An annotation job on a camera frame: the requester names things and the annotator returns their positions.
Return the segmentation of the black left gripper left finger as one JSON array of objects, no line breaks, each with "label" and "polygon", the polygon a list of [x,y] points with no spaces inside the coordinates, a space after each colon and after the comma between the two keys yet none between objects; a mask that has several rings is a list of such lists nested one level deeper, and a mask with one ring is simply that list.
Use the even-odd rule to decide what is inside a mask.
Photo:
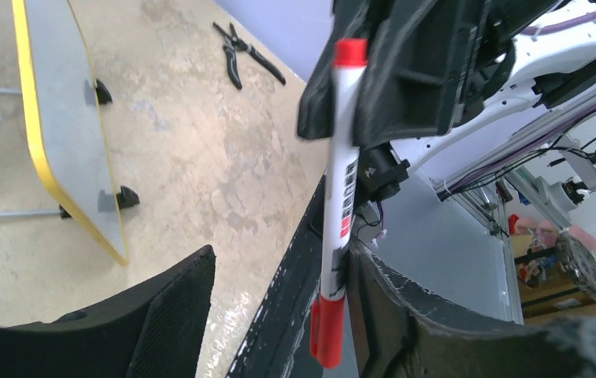
[{"label": "black left gripper left finger", "polygon": [[51,323],[0,328],[0,377],[193,377],[215,278],[205,245]]}]

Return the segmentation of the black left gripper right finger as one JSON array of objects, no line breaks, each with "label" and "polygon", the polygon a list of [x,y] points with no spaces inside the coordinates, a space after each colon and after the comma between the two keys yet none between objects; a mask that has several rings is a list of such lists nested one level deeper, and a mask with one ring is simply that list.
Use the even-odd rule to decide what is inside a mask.
[{"label": "black left gripper right finger", "polygon": [[434,294],[350,244],[347,291],[363,377],[596,377],[596,317],[525,326]]}]

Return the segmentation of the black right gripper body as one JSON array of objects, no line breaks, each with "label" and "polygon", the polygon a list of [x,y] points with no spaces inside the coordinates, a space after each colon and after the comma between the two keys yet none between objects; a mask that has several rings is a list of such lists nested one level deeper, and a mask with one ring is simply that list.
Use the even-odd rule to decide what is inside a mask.
[{"label": "black right gripper body", "polygon": [[504,87],[516,62],[513,38],[555,4],[555,1],[490,2],[489,13],[477,32],[468,59],[464,86],[454,109],[455,123],[471,121],[483,111],[484,101]]}]

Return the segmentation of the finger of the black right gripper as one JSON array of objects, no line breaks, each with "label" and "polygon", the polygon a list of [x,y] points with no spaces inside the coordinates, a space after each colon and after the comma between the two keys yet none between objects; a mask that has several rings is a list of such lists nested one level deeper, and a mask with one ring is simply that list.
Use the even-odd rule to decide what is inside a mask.
[{"label": "finger of the black right gripper", "polygon": [[441,135],[461,111],[489,1],[337,1],[334,24],[298,106],[297,133],[333,131],[335,44],[364,38],[367,69],[354,103],[354,145]]}]

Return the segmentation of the red whiteboard marker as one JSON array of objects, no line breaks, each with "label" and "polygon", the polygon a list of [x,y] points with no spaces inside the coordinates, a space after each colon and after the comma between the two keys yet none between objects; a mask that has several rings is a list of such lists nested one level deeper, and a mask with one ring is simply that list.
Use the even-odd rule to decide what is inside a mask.
[{"label": "red whiteboard marker", "polygon": [[360,149],[353,143],[354,114],[367,68],[368,40],[340,39],[335,44],[333,135],[325,177],[319,296],[313,303],[310,353],[326,369],[342,360],[345,256],[354,223],[354,199]]}]

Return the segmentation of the yellow-framed whiteboard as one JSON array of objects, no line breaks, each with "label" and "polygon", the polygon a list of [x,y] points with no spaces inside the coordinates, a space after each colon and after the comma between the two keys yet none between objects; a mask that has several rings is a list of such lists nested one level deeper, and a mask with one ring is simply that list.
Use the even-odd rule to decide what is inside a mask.
[{"label": "yellow-framed whiteboard", "polygon": [[12,3],[28,149],[43,186],[119,264],[128,246],[96,77],[68,1]]}]

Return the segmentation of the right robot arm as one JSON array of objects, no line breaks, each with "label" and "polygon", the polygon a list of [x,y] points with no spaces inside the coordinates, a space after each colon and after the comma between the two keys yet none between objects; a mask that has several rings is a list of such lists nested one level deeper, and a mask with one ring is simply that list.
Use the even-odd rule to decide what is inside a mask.
[{"label": "right robot arm", "polygon": [[336,161],[412,143],[418,168],[455,143],[596,83],[596,1],[337,1],[298,106],[298,136]]}]

